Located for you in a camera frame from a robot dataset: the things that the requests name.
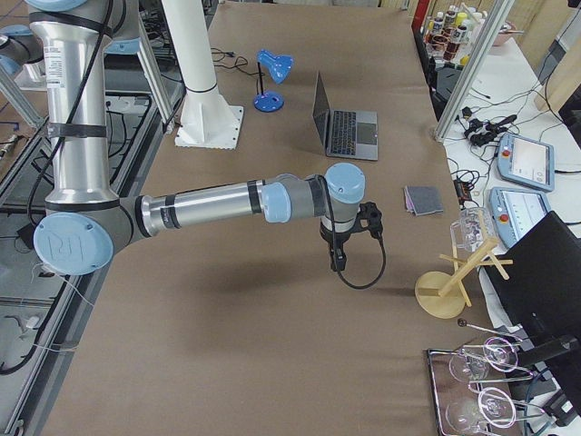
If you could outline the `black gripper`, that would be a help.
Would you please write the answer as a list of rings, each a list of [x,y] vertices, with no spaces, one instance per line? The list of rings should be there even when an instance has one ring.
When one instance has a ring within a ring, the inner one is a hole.
[[[369,232],[382,245],[382,213],[374,202],[361,203],[353,220],[346,223],[332,223],[326,216],[321,217],[320,236],[327,242],[330,266],[334,272],[342,272],[347,264],[346,243],[354,233]]]

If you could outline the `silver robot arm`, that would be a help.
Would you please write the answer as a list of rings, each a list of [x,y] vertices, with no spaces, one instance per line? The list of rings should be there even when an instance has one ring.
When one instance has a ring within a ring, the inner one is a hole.
[[[42,42],[26,25],[8,25],[1,29],[1,66],[15,78],[22,72],[32,82],[44,81]]]
[[[168,194],[120,197],[109,174],[103,53],[143,48],[135,1],[32,1],[32,31],[44,45],[54,188],[34,230],[34,248],[52,271],[92,273],[128,245],[165,230],[260,214],[270,223],[320,219],[331,267],[346,264],[353,233],[382,236],[381,214],[364,201],[365,176],[352,163],[300,179],[281,174]]]

